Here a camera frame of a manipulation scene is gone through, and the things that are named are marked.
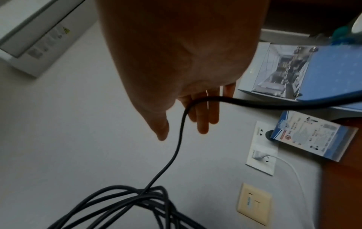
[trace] printed photo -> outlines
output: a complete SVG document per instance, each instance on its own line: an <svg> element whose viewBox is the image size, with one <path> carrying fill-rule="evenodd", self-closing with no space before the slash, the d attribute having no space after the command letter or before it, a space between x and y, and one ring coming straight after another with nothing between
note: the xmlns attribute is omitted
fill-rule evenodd
<svg viewBox="0 0 362 229"><path fill-rule="evenodd" d="M315 46L270 45L253 91L296 99Z"/></svg>

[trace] cable coil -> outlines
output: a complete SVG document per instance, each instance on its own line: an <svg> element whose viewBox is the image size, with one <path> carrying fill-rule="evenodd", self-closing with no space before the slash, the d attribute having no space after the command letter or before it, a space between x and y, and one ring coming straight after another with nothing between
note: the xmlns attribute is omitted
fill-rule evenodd
<svg viewBox="0 0 362 229"><path fill-rule="evenodd" d="M99 229L106 229L112 223L114 223L117 219L119 219L122 215L124 215L132 206L136 205L145 209L148 209L153 212L157 224L160 229L171 229L171 225L173 224L176 229L205 229L199 223L193 221L189 217L177 211L175 205L169 200L167 191L162 186L152 187L152 185L157 181L157 179L171 166L173 161L176 159L177 154L179 153L181 142L182 142L182 134L184 130L184 124L186 120L186 116L191 107L196 104L206 102L206 101L220 101L229 104L234 104L237 106L245 106L250 108L258 108L258 109L268 109L268 110L305 110L305 109L321 109L328 108L333 106L341 106L350 103L357 103L362 101L362 91L352 92L345 95L334 96L330 98L323 98L318 100L310 100L304 102L294 102L294 101L284 101L278 103L269 103L269 102L260 102L260 101L248 101L241 100L236 98L228 98L228 97L205 97L198 100L194 100L189 106L186 107L180 126L180 133L178 144L176 147L176 151L171 158L171 160L166 164L166 166L151 180L151 182L144 189L136 189L130 186L124 185L114 185L103 188L92 195L85 198L82 202L80 202L75 208L73 208L68 214L64 215L62 218L53 223L48 229L71 229L76 227L77 225L92 219L100 214L96 220L92 222L91 225L87 227L87 229L94 229L101 223L103 223L106 219L108 219L112 214L115 214L113 217L108 219L105 223L103 223ZM122 192L107 195L101 198L95 197L111 191L111 190L122 190ZM123 197L126 195L134 195L123 200L120 200L114 204L111 204L107 207L104 207L100 210L97 210L87 216L84 216L67 226L67 222L78 212L93 206L97 203L110 200L117 197Z"/></svg>

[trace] white wall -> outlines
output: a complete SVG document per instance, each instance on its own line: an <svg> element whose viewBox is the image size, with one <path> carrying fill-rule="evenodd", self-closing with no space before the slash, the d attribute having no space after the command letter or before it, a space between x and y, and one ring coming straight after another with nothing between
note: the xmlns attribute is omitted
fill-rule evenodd
<svg viewBox="0 0 362 229"><path fill-rule="evenodd" d="M131 106L98 24L39 79L0 63L2 228L46 228L108 185L143 188L171 158L182 112L179 103L168 112L170 134L158 142ZM308 228L289 167L277 162L271 177L245 165L255 122L275 123L279 115L222 104L220 123L205 136L187 121L180 154L156 184L206 228L266 228L236 212L243 182L273 195L268 228ZM279 155L299 171L316 217L320 164L293 148L281 147ZM157 225L134 207L112 228Z"/></svg>

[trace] beige wall plate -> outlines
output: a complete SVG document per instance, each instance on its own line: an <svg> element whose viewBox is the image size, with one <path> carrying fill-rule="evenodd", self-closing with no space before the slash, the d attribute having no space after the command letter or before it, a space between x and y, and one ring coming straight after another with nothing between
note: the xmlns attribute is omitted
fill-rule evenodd
<svg viewBox="0 0 362 229"><path fill-rule="evenodd" d="M267 225L272 204L272 196L263 190L243 183L238 203L238 212Z"/></svg>

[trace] plug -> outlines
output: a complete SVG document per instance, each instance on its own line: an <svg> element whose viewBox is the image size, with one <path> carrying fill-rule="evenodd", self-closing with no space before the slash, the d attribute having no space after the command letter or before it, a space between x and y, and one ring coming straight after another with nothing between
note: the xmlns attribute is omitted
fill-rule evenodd
<svg viewBox="0 0 362 229"><path fill-rule="evenodd" d="M269 156L269 154L254 150L252 158L258 161L261 161L264 157Z"/></svg>

